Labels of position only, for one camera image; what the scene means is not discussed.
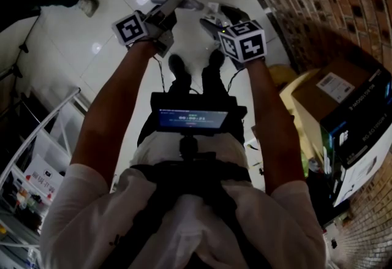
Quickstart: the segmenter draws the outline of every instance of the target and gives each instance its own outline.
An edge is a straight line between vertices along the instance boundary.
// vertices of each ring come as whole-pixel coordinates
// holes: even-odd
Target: white t-shirt
[[[132,163],[177,160],[178,134],[153,133]],[[197,137],[199,152],[246,166],[241,144],[230,134]],[[248,182],[224,181],[237,204],[236,216],[247,236],[272,268],[324,268],[325,245],[306,183],[293,181],[271,196]],[[40,250],[45,268],[99,268],[132,227],[156,185],[136,169],[121,175],[109,194],[95,170],[71,165],[43,225]],[[184,268],[197,253],[217,269],[247,268],[233,232],[195,195],[182,195],[130,268]]]

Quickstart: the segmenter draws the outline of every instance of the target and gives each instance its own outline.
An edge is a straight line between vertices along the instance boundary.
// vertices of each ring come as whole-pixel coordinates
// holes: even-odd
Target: brick wall
[[[371,55],[392,72],[392,0],[259,0],[298,71]],[[392,154],[352,197],[342,268],[392,268]]]
[[[342,268],[392,268],[392,154],[351,199],[353,221],[336,238]]]

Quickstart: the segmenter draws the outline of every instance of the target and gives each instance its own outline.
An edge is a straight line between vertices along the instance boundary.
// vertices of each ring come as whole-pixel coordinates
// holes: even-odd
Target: digital timer display
[[[218,129],[227,112],[198,110],[159,110],[159,122],[163,127],[196,127]]]

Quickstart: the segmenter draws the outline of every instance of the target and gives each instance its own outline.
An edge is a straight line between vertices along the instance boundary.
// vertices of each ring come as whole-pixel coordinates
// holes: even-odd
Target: white shelving rack
[[[48,198],[37,186],[26,179],[25,174],[16,166],[17,160],[34,141],[32,157],[39,155],[55,171],[64,172],[70,164],[72,153],[75,149],[76,141],[83,123],[84,114],[87,107],[83,99],[79,97],[80,88],[75,89],[67,96],[49,115],[39,123],[31,132],[27,139],[21,144],[17,152],[0,174],[0,191],[11,173],[15,178],[23,182],[25,188],[31,194],[39,195],[46,206],[50,206],[52,199]],[[45,126],[56,118],[54,125],[48,133]],[[0,207],[0,225],[5,228],[7,235],[3,235],[0,240],[0,267],[5,268],[26,268],[24,263],[27,258],[28,246],[39,245],[39,233],[29,229],[9,210]],[[26,247],[10,248],[4,243],[22,244]]]

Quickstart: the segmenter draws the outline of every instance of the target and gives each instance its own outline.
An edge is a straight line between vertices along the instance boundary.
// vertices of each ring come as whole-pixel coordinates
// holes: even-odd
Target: wrist
[[[152,41],[136,41],[128,52],[140,53],[143,57],[146,57],[147,60],[149,60],[157,54],[158,49]]]
[[[247,70],[251,70],[253,67],[259,66],[259,65],[265,66],[265,58],[261,57],[261,58],[257,58],[257,59],[245,62],[244,65]]]

